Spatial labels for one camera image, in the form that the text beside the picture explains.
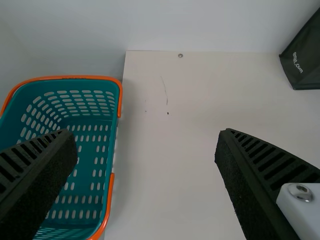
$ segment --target metal screw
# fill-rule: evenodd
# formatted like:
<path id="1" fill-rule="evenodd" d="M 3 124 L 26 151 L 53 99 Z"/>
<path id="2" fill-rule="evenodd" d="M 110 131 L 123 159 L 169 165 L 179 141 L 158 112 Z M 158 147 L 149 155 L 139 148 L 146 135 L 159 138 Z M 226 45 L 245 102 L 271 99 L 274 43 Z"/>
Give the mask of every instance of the metal screw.
<path id="1" fill-rule="evenodd" d="M 309 203 L 314 199 L 312 191 L 303 184 L 291 183 L 287 188 L 289 193 L 300 201 Z"/>

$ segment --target basket hole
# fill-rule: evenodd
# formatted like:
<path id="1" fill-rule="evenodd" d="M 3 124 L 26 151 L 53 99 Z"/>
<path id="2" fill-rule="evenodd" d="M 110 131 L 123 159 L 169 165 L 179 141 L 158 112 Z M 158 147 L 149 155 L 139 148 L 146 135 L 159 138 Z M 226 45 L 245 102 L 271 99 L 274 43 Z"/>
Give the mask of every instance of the basket hole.
<path id="1" fill-rule="evenodd" d="M 71 214 L 71 218 L 72 218 L 72 219 L 75 219 L 75 218 L 76 218 L 76 213 L 77 213 L 76 210 L 73 210 L 73 211 L 72 211 L 72 214 Z"/>
<path id="2" fill-rule="evenodd" d="M 24 122 L 27 118 L 27 115 L 26 114 L 23 114 L 22 117 L 21 117 L 21 122 Z"/>
<path id="3" fill-rule="evenodd" d="M 32 120 L 31 117 L 28 117 L 25 124 L 28 126 L 31 123 L 31 120 Z"/>
<path id="4" fill-rule="evenodd" d="M 47 96 L 50 96 L 50 95 L 52 95 L 52 94 L 55 94 L 53 91 L 50 91 L 50 92 L 46 92 L 45 94 L 44 94 L 44 96 L 45 97 L 47 97 Z"/>
<path id="5" fill-rule="evenodd" d="M 63 214 L 63 213 L 64 213 L 64 212 L 63 212 L 62 210 L 59 211 L 58 219 L 61 219 L 61 218 L 62 218 L 62 214 Z"/>
<path id="6" fill-rule="evenodd" d="M 68 185 L 69 185 L 69 183 L 65 183 L 65 185 L 64 185 L 64 190 L 68 190 Z"/>
<path id="7" fill-rule="evenodd" d="M 47 111 L 45 111 L 47 114 L 49 114 L 52 111 L 52 108 L 49 108 Z"/>
<path id="8" fill-rule="evenodd" d="M 32 128 L 32 129 L 35 127 L 36 123 L 37 123 L 37 122 L 36 122 L 35 120 L 33 120 L 32 124 L 31 124 L 31 128 Z"/>
<path id="9" fill-rule="evenodd" d="M 57 99 L 58 97 L 57 96 L 51 96 L 51 97 L 48 97 L 48 100 L 51 101 L 53 99 Z"/>
<path id="10" fill-rule="evenodd" d="M 47 107 L 49 107 L 49 105 L 48 105 L 48 104 L 44 105 L 44 106 L 41 108 L 41 109 L 42 109 L 42 111 L 46 110 L 46 109 L 47 109 Z"/>
<path id="11" fill-rule="evenodd" d="M 45 102 L 46 102 L 45 100 L 42 100 L 41 102 L 39 102 L 38 105 L 37 105 L 38 108 L 40 108 L 43 104 L 45 104 Z"/>
<path id="12" fill-rule="evenodd" d="M 69 218 L 69 210 L 65 211 L 64 217 L 65 217 L 65 219 Z"/>
<path id="13" fill-rule="evenodd" d="M 31 112 L 31 115 L 34 116 L 34 115 L 36 114 L 36 112 L 37 112 L 37 109 L 34 108 L 34 109 L 32 110 L 32 112 Z"/>
<path id="14" fill-rule="evenodd" d="M 52 214 L 51 214 L 51 218 L 52 218 L 52 219 L 55 219 L 55 217 L 56 217 L 56 212 L 57 212 L 56 210 L 53 210 L 53 211 L 52 211 Z"/>
<path id="15" fill-rule="evenodd" d="M 92 213 L 92 219 L 96 219 L 97 217 L 97 210 L 94 210 Z"/>
<path id="16" fill-rule="evenodd" d="M 25 139 L 26 139 L 26 140 L 29 140 L 30 135 L 31 135 L 31 131 L 29 130 L 29 131 L 26 133 Z"/>
<path id="17" fill-rule="evenodd" d="M 36 119 L 39 119 L 41 116 L 41 112 L 38 112 L 37 115 L 35 116 Z"/>
<path id="18" fill-rule="evenodd" d="M 35 130 L 36 130 L 36 131 L 39 131 L 40 127 L 41 127 L 41 124 L 38 123 L 37 126 L 35 127 Z"/>
<path id="19" fill-rule="evenodd" d="M 90 210 L 86 211 L 86 215 L 85 215 L 86 219 L 89 219 L 89 217 L 90 217 Z"/>

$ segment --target white wall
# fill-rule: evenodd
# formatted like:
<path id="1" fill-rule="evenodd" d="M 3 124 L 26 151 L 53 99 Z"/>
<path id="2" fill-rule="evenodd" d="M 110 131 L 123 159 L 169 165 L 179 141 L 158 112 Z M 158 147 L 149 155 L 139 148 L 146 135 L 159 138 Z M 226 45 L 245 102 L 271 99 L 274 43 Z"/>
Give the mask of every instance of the white wall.
<path id="1" fill-rule="evenodd" d="M 12 87 L 34 77 L 36 69 L 29 53 L 0 19 L 0 105 Z"/>
<path id="2" fill-rule="evenodd" d="M 125 50 L 280 53 L 319 0 L 7 0 L 0 16 L 48 74 L 122 76 Z"/>

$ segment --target white table surface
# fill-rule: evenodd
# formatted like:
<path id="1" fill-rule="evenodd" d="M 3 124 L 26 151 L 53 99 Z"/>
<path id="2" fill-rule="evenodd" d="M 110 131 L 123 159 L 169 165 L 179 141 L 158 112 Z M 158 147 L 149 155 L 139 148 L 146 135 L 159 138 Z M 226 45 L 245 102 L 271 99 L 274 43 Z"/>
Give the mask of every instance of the white table surface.
<path id="1" fill-rule="evenodd" d="M 128 51 L 106 240 L 244 240 L 214 162 L 234 128 L 320 168 L 320 91 L 276 54 Z"/>

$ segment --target dark mark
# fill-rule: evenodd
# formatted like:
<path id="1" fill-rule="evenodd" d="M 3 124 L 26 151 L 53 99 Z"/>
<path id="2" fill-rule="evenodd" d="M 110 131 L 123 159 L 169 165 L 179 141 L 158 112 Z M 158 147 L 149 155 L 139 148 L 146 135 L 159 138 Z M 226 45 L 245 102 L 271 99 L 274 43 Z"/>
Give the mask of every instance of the dark mark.
<path id="1" fill-rule="evenodd" d="M 164 87 L 164 92 L 165 92 L 165 96 L 166 96 L 166 104 L 168 105 L 168 94 L 167 94 L 167 88 L 165 85 L 165 81 L 163 80 L 162 76 L 160 76 L 162 83 L 163 83 L 163 87 Z"/>

